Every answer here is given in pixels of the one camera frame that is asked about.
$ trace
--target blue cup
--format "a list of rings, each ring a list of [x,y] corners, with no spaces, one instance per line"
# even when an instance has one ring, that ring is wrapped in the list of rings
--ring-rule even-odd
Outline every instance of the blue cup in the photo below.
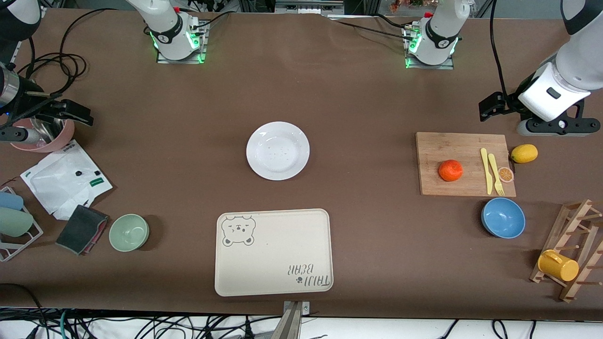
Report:
[[[21,211],[23,209],[23,198],[16,194],[0,192],[0,207]]]

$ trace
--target black cable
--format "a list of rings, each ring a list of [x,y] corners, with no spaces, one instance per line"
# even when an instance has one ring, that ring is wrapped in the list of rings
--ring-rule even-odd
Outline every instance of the black cable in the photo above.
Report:
[[[218,324],[220,324],[221,322],[226,320],[226,318],[228,318],[228,316],[223,315],[223,316],[219,317],[217,320],[215,320],[214,323],[208,329],[205,330],[205,333],[199,337],[199,339],[204,339],[204,338],[210,337],[212,331],[218,326]]]
[[[390,25],[392,25],[392,26],[394,26],[394,27],[397,27],[397,28],[404,28],[404,26],[405,26],[405,25],[408,25],[408,24],[411,24],[411,23],[412,23],[412,21],[411,21],[411,22],[407,22],[406,24],[397,24],[397,23],[395,23],[395,22],[391,21],[391,20],[390,20],[388,17],[386,17],[385,15],[383,15],[383,14],[379,14],[379,13],[373,13],[373,14],[369,14],[369,15],[370,15],[370,16],[377,16],[377,17],[380,17],[381,19],[385,20],[385,22],[387,22],[388,24],[390,24]]]
[[[3,315],[3,313],[1,311],[2,311],[2,309],[0,308],[0,316]],[[157,326],[159,326],[161,324],[174,324],[174,325],[176,325],[176,322],[171,322],[171,321],[169,321],[167,319],[170,319],[170,318],[166,318],[166,319],[163,319],[163,320],[157,320],[157,318],[156,318],[155,321],[159,322],[159,324],[157,324]],[[93,319],[84,321],[84,323],[87,324],[87,325],[89,325],[90,323],[92,323],[94,321],[97,321],[97,320],[106,320],[106,321],[110,321],[110,322],[127,322],[127,321],[130,321],[130,320],[150,320],[150,321],[153,321],[153,319],[148,318],[148,317],[130,317],[130,318],[104,318],[104,317],[95,317]],[[191,324],[191,327],[187,327],[187,326],[182,325],[182,324],[177,324],[177,326],[183,327],[185,329],[191,329],[191,330],[197,330],[197,331],[203,331],[204,330],[204,328],[193,326],[192,322],[190,322],[190,324]]]
[[[250,322],[245,322],[243,325],[237,326],[237,327],[231,329],[230,331],[226,332],[221,337],[219,337],[219,339],[226,338],[226,336],[228,336],[228,334],[231,334],[232,332],[235,332],[235,331],[237,331],[239,329],[242,329],[243,327],[247,326],[248,324],[252,324],[254,322],[261,322],[262,320],[275,319],[275,318],[281,318],[281,316],[280,315],[275,315],[274,317],[265,317],[265,318],[261,318],[261,319],[252,320]]]
[[[9,184],[9,183],[11,183],[11,182],[15,182],[15,181],[17,181],[17,179],[18,179],[18,178],[20,178],[20,177],[18,177],[18,176],[17,176],[17,177],[14,177],[14,178],[12,178],[12,179],[8,179],[8,180],[6,180],[6,182],[4,182],[3,184],[1,184],[1,185],[0,185],[0,188],[3,188],[4,186],[8,185],[8,184]]]
[[[159,339],[159,338],[161,338],[161,336],[162,336],[163,334],[165,334],[165,332],[166,332],[168,329],[172,329],[172,327],[174,327],[174,326],[180,326],[178,323],[179,323],[179,322],[181,322],[181,321],[182,321],[182,320],[184,320],[184,319],[186,319],[186,317],[182,317],[182,318],[180,318],[179,320],[177,320],[175,323],[173,323],[173,324],[169,325],[168,327],[166,327],[165,329],[161,329],[161,330],[163,330],[163,332],[162,332],[160,335],[158,335],[157,337],[155,337],[155,338],[156,338],[156,339]]]
[[[46,317],[44,316],[44,312],[42,312],[42,304],[40,304],[40,301],[38,300],[38,298],[36,298],[36,296],[33,294],[33,292],[31,292],[29,290],[29,288],[27,288],[23,285],[19,285],[19,284],[1,283],[0,286],[17,287],[17,288],[24,290],[25,292],[27,292],[27,294],[30,295],[31,300],[33,300],[34,304],[36,304],[38,311],[40,312],[40,317],[41,317],[40,325],[46,328],[46,337],[50,338],[50,331],[48,330],[48,323],[46,322]]]
[[[151,327],[151,329],[150,329],[149,331],[147,331],[147,333],[145,333],[145,335],[147,335],[147,334],[148,334],[148,333],[149,333],[151,330],[153,330],[153,329],[156,327],[156,325],[154,324],[154,323],[155,323],[156,318],[157,318],[157,317],[153,317],[153,318],[152,318],[152,319],[151,319],[151,320],[150,320],[150,321],[149,321],[149,322],[148,322],[148,323],[147,323],[145,326],[143,326],[143,327],[140,329],[140,331],[138,331],[138,333],[137,333],[137,334],[134,336],[134,339],[138,339],[138,336],[140,336],[140,334],[142,333],[142,331],[144,331],[144,330],[145,330],[145,328],[147,328],[147,326],[149,326],[150,324],[153,324],[153,327]]]
[[[84,331],[86,333],[88,333],[88,339],[97,339],[94,334],[92,334],[92,332],[90,332],[90,329],[88,328],[88,325],[86,325],[86,323],[84,322],[84,319],[79,318],[80,321],[80,326],[84,329]]]
[[[255,339],[256,336],[253,334],[251,330],[251,324],[249,323],[249,315],[245,316],[245,336],[243,339]]]
[[[354,8],[354,9],[353,9],[353,10],[350,12],[350,15],[355,15],[356,10],[357,10],[357,9],[359,9],[359,8],[360,8],[360,5],[363,5],[363,4],[364,4],[364,0],[360,0],[360,1],[358,1],[358,5],[356,5],[356,8]]]
[[[452,332],[452,329],[454,328],[454,326],[456,325],[456,323],[458,323],[458,319],[456,319],[452,325],[448,328],[448,331],[446,331],[446,334],[444,334],[443,336],[440,337],[440,339],[446,339],[448,338],[448,336],[450,335],[450,332]]]
[[[182,328],[161,328],[157,331],[158,336],[154,337],[154,338],[159,339],[165,332],[167,332],[170,329],[182,332],[182,336],[184,336],[184,339],[186,339],[186,332]]]
[[[32,59],[32,62],[29,65],[26,65],[25,67],[23,67],[21,70],[19,70],[20,73],[23,71],[23,69],[28,68],[28,71],[25,75],[26,78],[30,78],[33,73],[35,73],[38,69],[40,69],[41,67],[47,65],[48,63],[51,62],[57,62],[60,67],[61,70],[63,71],[63,73],[67,76],[67,81],[65,83],[65,85],[63,85],[63,87],[61,87],[59,90],[52,92],[52,93],[63,93],[64,91],[66,91],[67,89],[69,89],[69,87],[71,87],[71,85],[76,81],[76,79],[80,76],[82,76],[86,70],[87,70],[87,63],[85,61],[85,59],[78,55],[78,54],[73,54],[73,53],[64,53],[63,49],[65,47],[65,41],[67,39],[67,36],[69,35],[69,33],[72,31],[73,27],[75,26],[75,24],[77,24],[80,20],[82,20],[83,18],[85,18],[86,16],[89,16],[91,14],[97,13],[97,12],[101,12],[101,11],[105,11],[105,10],[114,10],[114,8],[99,8],[97,10],[92,10],[89,11],[85,14],[82,14],[81,16],[79,16],[78,18],[76,18],[76,20],[74,20],[68,27],[67,30],[65,31],[65,33],[63,34],[63,38],[61,39],[61,44],[59,47],[58,52],[55,53],[48,53],[45,54],[41,57],[38,57],[36,59]],[[33,46],[33,41],[30,41],[30,45],[31,45],[31,49],[32,49],[32,53],[34,52],[34,46]],[[75,71],[72,72],[71,69],[64,63],[63,59],[64,58],[68,58],[70,59],[75,67]],[[80,66],[78,64],[78,59],[80,62],[82,62],[82,67],[81,67],[81,71],[80,71]],[[41,65],[37,66],[34,68],[34,66],[32,64],[36,64],[42,62]]]
[[[30,37],[28,40],[30,41],[31,61],[29,67],[27,67],[27,72],[25,73],[25,78],[27,79],[31,77],[31,74],[34,72],[34,65],[36,64],[36,47],[34,46],[34,39]]]
[[[211,24],[212,22],[218,20],[222,16],[224,16],[226,14],[229,14],[229,13],[236,13],[236,12],[235,11],[225,11],[225,12],[221,13],[220,15],[218,15],[217,17],[215,17],[215,18],[211,19],[210,21],[206,22],[205,24],[201,24],[199,26],[193,26],[192,29],[196,30],[197,28],[200,28],[200,27],[203,27],[203,26],[207,26],[207,25]]]
[[[509,108],[515,109],[511,101],[509,100],[509,96],[507,95],[507,87],[505,86],[505,79],[502,75],[502,67],[500,66],[500,60],[498,58],[498,52],[496,51],[496,43],[494,42],[494,11],[496,10],[496,1],[492,1],[492,12],[490,12],[490,43],[492,44],[492,53],[494,54],[494,61],[496,62],[496,69],[498,70],[498,78],[500,80],[500,87],[502,89],[502,97],[509,105]]]
[[[73,29],[73,27],[75,26],[75,24],[77,24],[78,21],[84,19],[86,16],[94,14],[96,12],[101,12],[101,11],[107,11],[107,10],[116,10],[115,8],[99,8],[97,10],[91,10],[89,12],[86,12],[82,15],[80,15],[76,20],[74,20],[68,27],[67,30],[65,31],[65,33],[63,34],[63,38],[61,39],[61,45],[58,49],[59,53],[63,52],[63,47],[65,45],[65,40],[67,39],[67,35],[69,35],[69,33],[71,32],[71,29]]]
[[[505,335],[504,337],[501,337],[500,334],[498,333],[498,330],[496,329],[496,323],[500,323],[500,326],[502,327],[502,332]],[[505,327],[505,324],[502,323],[502,320],[498,320],[498,319],[492,320],[492,331],[494,331],[494,334],[496,334],[496,336],[499,337],[499,339],[509,339],[509,336],[507,335],[507,329]]]
[[[75,338],[75,339],[80,339],[80,335],[77,332],[77,327],[74,329],[71,327],[71,323],[69,322],[69,319],[65,319],[65,325],[67,325],[67,329],[69,331],[69,333],[71,333],[71,337]]]
[[[536,330],[536,320],[532,320],[532,329],[529,330],[529,339],[532,339],[534,336],[534,331]]]
[[[138,336],[140,336],[140,338],[141,338],[141,339],[142,339],[142,338],[145,338],[145,337],[146,337],[146,336],[147,336],[147,335],[148,335],[148,334],[149,334],[151,331],[153,331],[153,332],[154,332],[154,331],[155,331],[155,329],[156,329],[157,327],[159,327],[159,326],[161,326],[161,325],[165,325],[165,324],[170,324],[170,326],[168,326],[168,327],[167,327],[168,329],[169,329],[169,328],[172,328],[172,327],[174,327],[174,326],[179,326],[179,327],[182,327],[182,328],[185,328],[185,329],[190,329],[190,330],[198,329],[199,331],[202,331],[203,329],[201,329],[201,328],[195,328],[194,326],[192,326],[192,322],[190,322],[190,324],[191,324],[191,326],[192,326],[192,327],[190,327],[190,328],[189,328],[189,327],[187,327],[187,326],[185,326],[185,325],[179,324],[179,323],[180,323],[182,320],[184,320],[184,319],[186,319],[186,318],[189,318],[189,317],[190,317],[190,316],[182,317],[182,318],[178,319],[176,322],[171,322],[171,321],[169,321],[169,319],[171,319],[171,318],[173,318],[173,317],[168,317],[168,318],[163,319],[163,320],[162,320],[162,319],[159,319],[159,317],[155,317],[155,318],[153,318],[153,320],[152,320],[153,326],[152,326],[151,328],[149,328],[149,330],[147,330],[147,331],[146,331],[146,333],[144,333],[144,334],[142,334],[142,336],[140,336],[140,334],[142,333],[142,331],[143,331],[143,330],[144,330],[144,329],[145,329],[145,328],[146,328],[146,327],[149,325],[149,323],[147,323],[147,324],[144,326],[144,328],[142,328],[142,329],[140,330],[140,332],[138,332],[138,334],[136,335],[136,337],[135,337],[135,338],[137,338]]]
[[[189,324],[191,324],[191,339],[195,338],[195,326],[192,324],[191,317],[186,317],[189,320]]]
[[[35,325],[39,325],[38,323],[34,322],[33,320],[27,320],[27,321],[30,321],[30,322],[34,323]],[[58,331],[58,330],[56,330],[56,329],[54,329],[52,327],[49,327],[49,328],[46,328],[46,332],[47,332],[46,333],[46,337],[47,338],[50,338],[50,337],[48,337],[48,335],[50,335],[50,333],[48,333],[49,330],[52,331],[52,332],[54,332],[54,333],[56,333],[56,334],[58,334],[58,336],[61,337],[61,332],[60,331]]]
[[[486,12],[488,11],[488,8],[490,8],[490,6],[492,5],[492,0],[487,0],[487,1],[488,1],[487,3],[482,5],[482,9],[479,10],[478,14],[476,14],[475,17],[484,17]]]
[[[17,0],[8,0],[6,2],[0,2],[0,11],[12,5]]]
[[[383,31],[378,31],[378,30],[374,30],[374,29],[368,28],[368,27],[362,27],[362,26],[358,26],[358,25],[354,25],[354,24],[348,24],[347,22],[343,22],[343,21],[339,21],[339,20],[335,20],[335,22],[338,22],[342,25],[346,25],[346,26],[350,26],[350,27],[360,28],[361,30],[367,30],[367,31],[371,31],[371,32],[379,33],[379,34],[384,34],[386,36],[399,37],[400,39],[404,39],[404,40],[412,40],[412,37],[408,37],[408,36],[401,36],[398,34],[392,34],[392,33],[387,33],[387,32],[383,32]]]
[[[195,7],[197,8],[197,11],[199,11],[199,12],[201,11],[199,9],[199,5],[197,5],[197,2],[195,0],[192,1],[192,4],[195,5]]]
[[[40,328],[40,325],[36,326],[31,332],[25,337],[25,339],[36,339],[37,329]]]

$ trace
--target metal bracket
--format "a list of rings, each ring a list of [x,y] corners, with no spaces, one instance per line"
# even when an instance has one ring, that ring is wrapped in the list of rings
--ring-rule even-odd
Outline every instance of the metal bracket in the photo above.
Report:
[[[285,305],[283,306],[283,313],[287,312],[287,307],[291,304],[292,302],[285,302]],[[310,314],[310,302],[302,302],[301,303],[301,313],[302,315],[309,315]]]
[[[285,302],[285,313],[276,325],[271,339],[298,339],[304,312],[310,312],[309,302]]]

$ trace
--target white cup rack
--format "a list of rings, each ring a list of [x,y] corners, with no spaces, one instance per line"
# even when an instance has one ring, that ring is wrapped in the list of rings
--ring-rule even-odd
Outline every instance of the white cup rack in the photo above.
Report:
[[[1,192],[7,192],[10,194],[16,194],[12,188],[5,187],[0,190]],[[21,210],[25,213],[31,214],[25,205],[23,205],[23,209]],[[34,242],[37,238],[40,238],[44,232],[37,224],[36,219],[34,219],[33,225],[31,225],[30,229],[23,236],[29,236],[30,239],[25,244],[13,244],[11,242],[4,242],[2,238],[0,238],[0,262],[9,261],[12,257],[16,256],[19,252],[21,252],[24,248],[29,246],[32,242]]]

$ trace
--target green led light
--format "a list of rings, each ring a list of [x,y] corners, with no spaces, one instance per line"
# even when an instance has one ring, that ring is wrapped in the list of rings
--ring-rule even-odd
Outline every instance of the green led light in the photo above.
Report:
[[[421,43],[421,34],[417,34],[417,38],[412,40],[412,43],[410,45],[410,47],[408,48],[408,50],[411,53],[416,53],[418,50],[418,44]]]
[[[153,40],[153,46],[155,46],[155,49],[159,50],[159,47],[157,47],[157,42],[155,41],[155,38],[153,37],[152,34],[151,35],[151,39]]]
[[[458,38],[456,38],[456,40],[454,41],[454,43],[452,44],[452,49],[450,50],[450,54],[452,55],[452,53],[454,53],[454,49],[456,47],[456,44],[458,43]]]
[[[194,42],[194,41],[192,40],[191,35],[190,35],[188,32],[186,32],[186,37],[189,39],[189,43],[191,44],[191,47],[192,47],[193,49],[196,49],[196,48],[197,48],[197,43],[198,43],[198,42],[196,42],[196,41]]]

